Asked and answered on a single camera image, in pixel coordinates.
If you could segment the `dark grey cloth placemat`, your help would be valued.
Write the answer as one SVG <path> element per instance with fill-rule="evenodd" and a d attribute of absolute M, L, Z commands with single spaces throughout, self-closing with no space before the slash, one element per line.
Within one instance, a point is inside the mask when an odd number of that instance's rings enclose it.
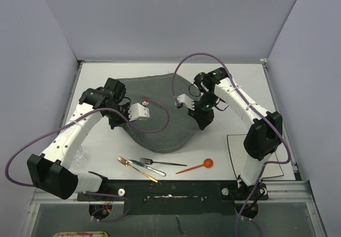
<path fill-rule="evenodd" d="M 200 131 L 196 120 L 188 115 L 187 107 L 176 107 L 172 95 L 172 79 L 172 73 L 120 79 L 132 103 L 152 100 L 148 105 L 150 117 L 147 120 L 137 120 L 133 125 L 143 131 L 156 133 L 139 132 L 130 125 L 125 125 L 123 130 L 138 145 L 155 153 L 175 152 Z"/>

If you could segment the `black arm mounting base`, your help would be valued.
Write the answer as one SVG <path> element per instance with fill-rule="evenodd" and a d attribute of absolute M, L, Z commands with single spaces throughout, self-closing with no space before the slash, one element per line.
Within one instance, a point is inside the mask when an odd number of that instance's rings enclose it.
<path fill-rule="evenodd" d="M 251 203 L 245 210 L 256 211 L 258 201 L 268 198 L 264 183 L 253 191 L 237 181 L 108 180 L 94 194 L 78 194 L 77 201 L 89 202 L 98 216 L 113 211 L 114 202 L 122 202 L 129 215 L 235 215 L 245 200 Z"/>

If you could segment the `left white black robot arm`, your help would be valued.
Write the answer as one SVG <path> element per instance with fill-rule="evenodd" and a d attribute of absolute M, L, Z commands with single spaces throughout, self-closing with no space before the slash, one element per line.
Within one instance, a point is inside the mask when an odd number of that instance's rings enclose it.
<path fill-rule="evenodd" d="M 90 173 L 82 177 L 69 168 L 80 145 L 102 118 L 108 118 L 111 129 L 123 126 L 129 119 L 131 103 L 122 103 L 125 94 L 125 85 L 112 78 L 103 87 L 82 93 L 66 128 L 40 155 L 29 157 L 27 166 L 35 187 L 63 200 L 83 191 L 89 191 L 96 200 L 107 197 L 108 186 L 102 183 L 100 175 Z"/>

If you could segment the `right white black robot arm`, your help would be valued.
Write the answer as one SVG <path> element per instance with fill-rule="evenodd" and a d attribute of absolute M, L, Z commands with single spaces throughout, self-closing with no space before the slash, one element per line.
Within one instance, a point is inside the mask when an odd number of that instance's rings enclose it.
<path fill-rule="evenodd" d="M 194 78 L 194 85 L 201 92 L 198 101 L 181 95 L 178 99 L 189 109 L 189 115 L 205 129 L 214 119 L 213 107 L 220 101 L 226 103 L 248 128 L 243 146 L 247 159 L 240 174 L 238 195 L 250 199 L 256 193 L 256 182 L 265 162 L 282 143 L 282 115 L 270 112 L 248 96 L 223 68 L 209 73 L 201 72 Z"/>

